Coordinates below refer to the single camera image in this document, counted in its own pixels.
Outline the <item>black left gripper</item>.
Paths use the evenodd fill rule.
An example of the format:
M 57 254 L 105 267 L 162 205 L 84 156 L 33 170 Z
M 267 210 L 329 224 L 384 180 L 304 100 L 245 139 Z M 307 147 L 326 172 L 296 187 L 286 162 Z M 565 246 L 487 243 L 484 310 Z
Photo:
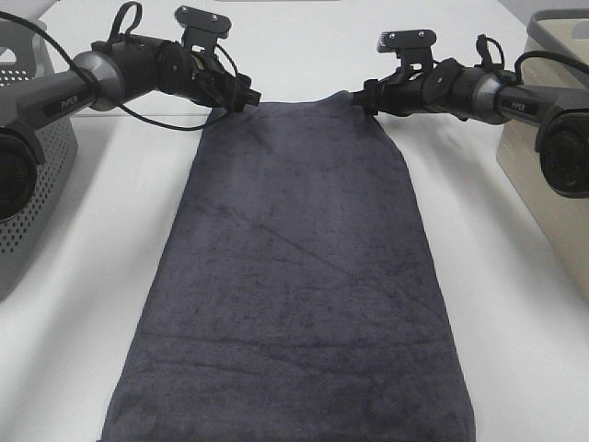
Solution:
M 216 55 L 200 51 L 191 56 L 194 60 L 188 92 L 191 101 L 229 112 L 242 112 L 246 106 L 260 104 L 261 94 L 251 88 L 249 76 L 226 71 Z

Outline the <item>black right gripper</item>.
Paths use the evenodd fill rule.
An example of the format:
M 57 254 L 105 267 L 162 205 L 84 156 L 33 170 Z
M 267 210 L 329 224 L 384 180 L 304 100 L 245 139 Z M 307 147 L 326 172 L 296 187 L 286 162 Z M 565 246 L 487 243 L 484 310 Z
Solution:
M 399 70 L 381 80 L 367 79 L 362 90 L 352 93 L 352 105 L 360 106 L 366 115 L 379 112 L 408 117 L 416 113 L 435 113 L 435 107 L 423 98 L 422 89 L 428 72 L 411 76 Z

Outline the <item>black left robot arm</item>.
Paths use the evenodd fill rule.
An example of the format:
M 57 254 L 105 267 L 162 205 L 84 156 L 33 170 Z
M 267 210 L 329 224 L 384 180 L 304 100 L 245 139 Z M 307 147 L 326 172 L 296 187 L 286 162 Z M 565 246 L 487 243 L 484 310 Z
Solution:
M 109 111 L 152 91 L 208 108 L 241 112 L 261 94 L 242 74 L 230 74 L 213 52 L 135 36 L 93 44 L 73 68 L 1 90 L 1 218 L 18 215 L 32 197 L 45 153 L 38 130 L 89 107 Z

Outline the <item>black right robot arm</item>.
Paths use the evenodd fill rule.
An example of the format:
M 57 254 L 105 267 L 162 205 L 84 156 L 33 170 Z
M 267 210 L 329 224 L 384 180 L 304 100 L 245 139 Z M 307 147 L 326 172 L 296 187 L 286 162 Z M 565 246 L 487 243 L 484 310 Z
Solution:
M 420 73 L 367 80 L 352 104 L 369 115 L 407 117 L 445 113 L 491 125 L 522 122 L 537 129 L 534 150 L 541 173 L 567 198 L 588 195 L 588 92 L 517 84 L 508 71 L 465 67 L 453 58 Z

